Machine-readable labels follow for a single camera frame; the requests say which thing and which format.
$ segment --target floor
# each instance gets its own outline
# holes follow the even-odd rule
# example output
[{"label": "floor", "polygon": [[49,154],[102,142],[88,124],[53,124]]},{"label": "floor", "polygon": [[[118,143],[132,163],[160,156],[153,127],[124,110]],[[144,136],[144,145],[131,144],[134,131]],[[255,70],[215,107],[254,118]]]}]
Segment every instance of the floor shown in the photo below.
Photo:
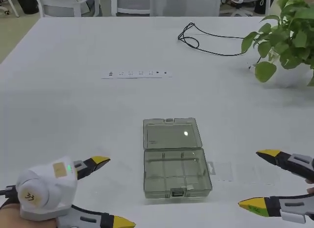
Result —
[{"label": "floor", "polygon": [[[276,1],[277,0],[275,0],[273,6],[271,7],[271,14],[279,14],[280,10],[276,5]],[[101,0],[103,16],[110,16],[110,2],[110,0]],[[13,0],[13,3],[20,14],[19,18],[16,18],[13,13],[6,16],[3,11],[0,11],[0,38],[6,38],[0,40],[0,64],[39,19],[39,13],[34,15],[25,15],[18,2]],[[3,2],[2,6],[10,9],[7,2]]]}]

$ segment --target chair leg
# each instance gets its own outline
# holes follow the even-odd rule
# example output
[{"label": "chair leg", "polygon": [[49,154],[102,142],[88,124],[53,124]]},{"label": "chair leg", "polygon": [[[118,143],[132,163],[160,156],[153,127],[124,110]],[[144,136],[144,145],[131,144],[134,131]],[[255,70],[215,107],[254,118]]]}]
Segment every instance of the chair leg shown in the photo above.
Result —
[{"label": "chair leg", "polygon": [[40,0],[36,0],[36,1],[37,1],[37,4],[38,4],[40,17],[45,17],[44,9],[43,9],[43,6],[41,4],[41,1]]},{"label": "chair leg", "polygon": [[111,15],[117,16],[118,13],[118,0],[111,0]]},{"label": "chair leg", "polygon": [[240,9],[240,11],[245,15],[245,16],[253,16],[253,12],[245,10],[245,9]]},{"label": "chair leg", "polygon": [[239,11],[238,14],[239,14],[240,16],[247,17],[247,14],[245,14],[244,11]]},{"label": "chair leg", "polygon": [[16,16],[16,17],[20,17],[20,15],[18,14],[18,12],[16,11],[15,6],[13,5],[12,0],[8,0],[8,1],[9,1],[9,3],[10,3],[11,7],[12,7],[12,10],[14,11],[15,16]]},{"label": "chair leg", "polygon": [[4,7],[4,6],[0,6],[0,10],[6,12],[6,11],[8,11],[8,8],[6,8],[6,7]]},{"label": "chair leg", "polygon": [[77,3],[74,4],[73,11],[74,11],[74,17],[82,17],[82,13],[80,10],[80,4],[77,4]]},{"label": "chair leg", "polygon": [[219,14],[233,13],[234,11],[235,11],[234,9],[227,9],[220,11]]},{"label": "chair leg", "polygon": [[268,16],[270,11],[270,0],[266,0],[265,15]]},{"label": "chair leg", "polygon": [[234,16],[236,16],[236,14],[238,14],[238,11],[237,11],[237,10],[235,10],[230,16],[231,16],[231,17],[234,17]]},{"label": "chair leg", "polygon": [[100,0],[95,0],[95,13],[94,16],[99,15],[99,7],[100,7]]}]

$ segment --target plastic box lid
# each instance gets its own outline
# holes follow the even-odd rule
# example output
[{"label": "plastic box lid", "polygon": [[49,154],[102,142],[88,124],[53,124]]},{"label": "plastic box lid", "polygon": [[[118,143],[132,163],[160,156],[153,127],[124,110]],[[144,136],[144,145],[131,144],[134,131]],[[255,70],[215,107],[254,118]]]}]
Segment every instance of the plastic box lid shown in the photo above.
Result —
[{"label": "plastic box lid", "polygon": [[194,118],[145,119],[144,149],[200,148],[202,141]]}]

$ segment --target outlet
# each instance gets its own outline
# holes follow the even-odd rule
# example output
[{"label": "outlet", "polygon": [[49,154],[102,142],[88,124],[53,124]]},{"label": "outlet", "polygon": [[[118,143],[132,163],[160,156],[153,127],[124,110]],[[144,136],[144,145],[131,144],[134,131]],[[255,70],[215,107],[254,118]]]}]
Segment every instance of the outlet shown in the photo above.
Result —
[{"label": "outlet", "polygon": [[109,72],[106,77],[102,79],[115,79],[115,78],[169,78],[172,75],[168,71],[128,71],[128,72]]}]

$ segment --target white table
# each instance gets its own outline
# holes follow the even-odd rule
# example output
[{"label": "white table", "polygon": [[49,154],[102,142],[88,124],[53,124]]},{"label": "white table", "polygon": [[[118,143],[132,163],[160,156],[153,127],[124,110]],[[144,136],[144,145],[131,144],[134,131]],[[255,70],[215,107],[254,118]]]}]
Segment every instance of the white table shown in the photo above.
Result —
[{"label": "white table", "polygon": [[[190,21],[233,36],[260,26],[260,18],[40,19],[0,65],[0,188],[65,154],[100,154],[112,161],[79,182],[75,204],[125,216],[138,228],[300,227],[237,205],[306,192],[301,178],[271,165],[280,178],[275,186],[213,181],[202,203],[152,205],[144,198],[146,118],[196,118],[208,161],[268,166],[255,151],[271,148],[313,155],[313,90],[265,88],[247,69],[254,52],[218,57],[188,48],[176,38]],[[240,50],[239,40],[198,38],[211,51]],[[149,69],[173,77],[101,79]]]}]

